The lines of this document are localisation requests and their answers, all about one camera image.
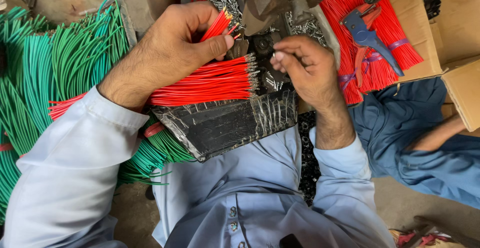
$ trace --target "man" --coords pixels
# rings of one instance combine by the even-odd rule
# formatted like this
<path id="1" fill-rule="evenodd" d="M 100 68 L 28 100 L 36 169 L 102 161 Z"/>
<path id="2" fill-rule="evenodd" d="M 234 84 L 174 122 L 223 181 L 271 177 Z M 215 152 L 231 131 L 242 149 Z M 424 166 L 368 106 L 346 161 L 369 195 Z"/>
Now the man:
<path id="1" fill-rule="evenodd" d="M 140 114 L 153 90 L 171 85 L 232 47 L 221 35 L 192 43 L 218 11 L 207 2 L 170 6 L 103 82 L 41 135 L 17 165 L 2 247 L 120 248 L 109 216 L 119 164 L 138 147 Z M 394 247 L 374 203 L 367 155 L 345 106 L 333 56 L 292 36 L 271 63 L 317 110 L 310 131 L 322 176 L 308 208 L 298 190 L 297 127 L 212 158 L 168 164 L 154 179 L 164 247 Z"/>

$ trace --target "concrete floor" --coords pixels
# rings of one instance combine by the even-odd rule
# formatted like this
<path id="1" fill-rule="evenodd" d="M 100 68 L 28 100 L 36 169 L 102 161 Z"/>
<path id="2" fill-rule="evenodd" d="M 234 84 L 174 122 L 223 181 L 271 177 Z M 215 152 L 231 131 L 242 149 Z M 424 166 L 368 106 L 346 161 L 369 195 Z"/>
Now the concrete floor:
<path id="1" fill-rule="evenodd" d="M 388 228 L 408 231 L 415 228 L 413 217 L 423 216 L 464 235 L 480 240 L 480 209 L 459 202 L 424 195 L 391 177 L 374 178 L 377 212 Z M 129 248 L 161 247 L 151 236 L 159 222 L 155 201 L 145 197 L 147 185 L 123 185 L 115 196 L 110 214 L 118 219 L 114 238 Z"/>

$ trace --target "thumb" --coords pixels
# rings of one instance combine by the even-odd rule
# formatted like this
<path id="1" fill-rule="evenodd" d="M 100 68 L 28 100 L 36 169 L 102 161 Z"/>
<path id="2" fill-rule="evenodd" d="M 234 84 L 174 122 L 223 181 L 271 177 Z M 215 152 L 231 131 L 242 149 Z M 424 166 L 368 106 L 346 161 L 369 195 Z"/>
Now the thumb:
<path id="1" fill-rule="evenodd" d="M 223 55 L 229 50 L 235 41 L 230 35 L 218 35 L 201 43 L 191 44 L 198 57 L 200 66 Z"/>
<path id="2" fill-rule="evenodd" d="M 282 64 L 288 75 L 293 80 L 301 79 L 305 77 L 305 75 L 308 73 L 307 71 L 305 71 L 305 68 L 302 64 L 300 64 L 297 58 L 290 53 L 276 51 L 275 60 L 279 61 Z"/>

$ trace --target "hairy forearm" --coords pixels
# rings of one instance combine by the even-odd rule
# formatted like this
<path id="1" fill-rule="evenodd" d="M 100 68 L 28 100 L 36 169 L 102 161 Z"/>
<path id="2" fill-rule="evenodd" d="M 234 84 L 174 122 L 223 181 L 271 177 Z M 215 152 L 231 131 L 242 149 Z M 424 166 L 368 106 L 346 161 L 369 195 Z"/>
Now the hairy forearm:
<path id="1" fill-rule="evenodd" d="M 338 150 L 349 146 L 355 140 L 355 129 L 340 93 L 335 90 L 327 102 L 316 106 L 317 134 L 316 148 Z"/>
<path id="2" fill-rule="evenodd" d="M 465 125 L 459 115 L 449 118 L 447 121 L 435 127 L 432 131 L 424 134 L 420 139 L 407 147 L 412 151 L 435 151 L 439 149 L 449 138 L 465 129 Z"/>

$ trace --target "hand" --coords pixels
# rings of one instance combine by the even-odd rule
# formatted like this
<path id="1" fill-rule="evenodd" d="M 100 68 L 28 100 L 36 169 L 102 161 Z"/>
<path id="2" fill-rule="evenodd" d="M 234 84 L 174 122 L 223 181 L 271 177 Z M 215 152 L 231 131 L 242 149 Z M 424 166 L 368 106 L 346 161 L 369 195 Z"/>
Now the hand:
<path id="1" fill-rule="evenodd" d="M 287 72 L 298 95 L 317 110 L 315 147 L 337 150 L 349 146 L 356 134 L 337 80 L 333 55 L 306 36 L 287 37 L 273 48 L 273 68 Z"/>
<path id="2" fill-rule="evenodd" d="M 104 78 L 98 91 L 112 102 L 139 112 L 154 90 L 185 78 L 215 58 L 222 60 L 234 43 L 230 35 L 194 43 L 201 38 L 197 32 L 205 32 L 218 15 L 209 1 L 169 6 Z"/>
<path id="3" fill-rule="evenodd" d="M 307 36 L 289 36 L 273 48 L 276 51 L 270 63 L 275 70 L 288 73 L 305 102 L 321 110 L 341 98 L 335 59 L 318 42 Z"/>

